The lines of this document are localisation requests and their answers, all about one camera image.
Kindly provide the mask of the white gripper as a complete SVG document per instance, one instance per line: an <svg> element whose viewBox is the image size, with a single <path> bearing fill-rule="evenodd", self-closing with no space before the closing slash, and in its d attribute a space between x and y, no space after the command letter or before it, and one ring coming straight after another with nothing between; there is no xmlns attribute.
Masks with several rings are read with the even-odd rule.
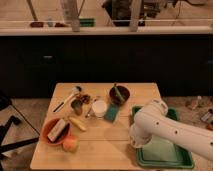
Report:
<svg viewBox="0 0 213 171"><path fill-rule="evenodd" d="M133 148L141 148L151 140L152 134L133 124L129 130L129 137Z"/></svg>

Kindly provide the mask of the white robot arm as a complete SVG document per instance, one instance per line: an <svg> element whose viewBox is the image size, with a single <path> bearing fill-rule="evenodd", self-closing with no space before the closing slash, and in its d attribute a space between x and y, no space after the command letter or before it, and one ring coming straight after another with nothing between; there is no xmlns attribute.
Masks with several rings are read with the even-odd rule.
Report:
<svg viewBox="0 0 213 171"><path fill-rule="evenodd" d="M158 99L139 109L129 129L131 146L141 148L156 135L213 162L213 132L172 120L167 113L167 104Z"/></svg>

